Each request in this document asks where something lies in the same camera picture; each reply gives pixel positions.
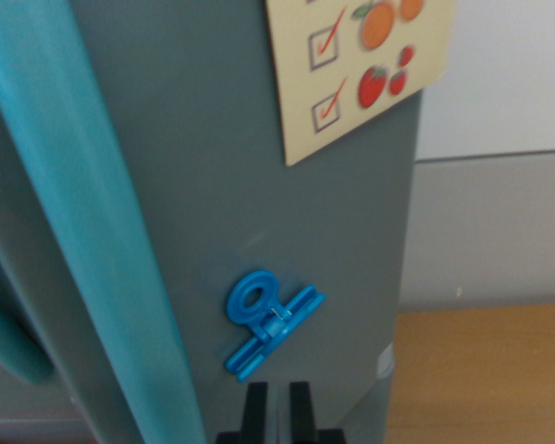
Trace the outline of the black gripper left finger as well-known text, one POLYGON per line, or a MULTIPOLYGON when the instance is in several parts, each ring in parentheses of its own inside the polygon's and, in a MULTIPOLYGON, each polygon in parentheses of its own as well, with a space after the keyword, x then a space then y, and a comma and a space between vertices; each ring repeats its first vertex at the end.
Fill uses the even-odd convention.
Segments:
POLYGON ((240 426, 240 444, 264 444, 268 384, 250 383, 240 426))

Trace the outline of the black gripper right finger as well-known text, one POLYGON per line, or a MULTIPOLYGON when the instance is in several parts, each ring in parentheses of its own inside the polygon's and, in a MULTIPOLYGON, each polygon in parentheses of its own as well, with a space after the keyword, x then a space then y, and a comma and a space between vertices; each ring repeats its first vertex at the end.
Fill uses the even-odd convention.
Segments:
POLYGON ((310 384, 290 383, 290 437, 292 443, 318 443, 310 384))

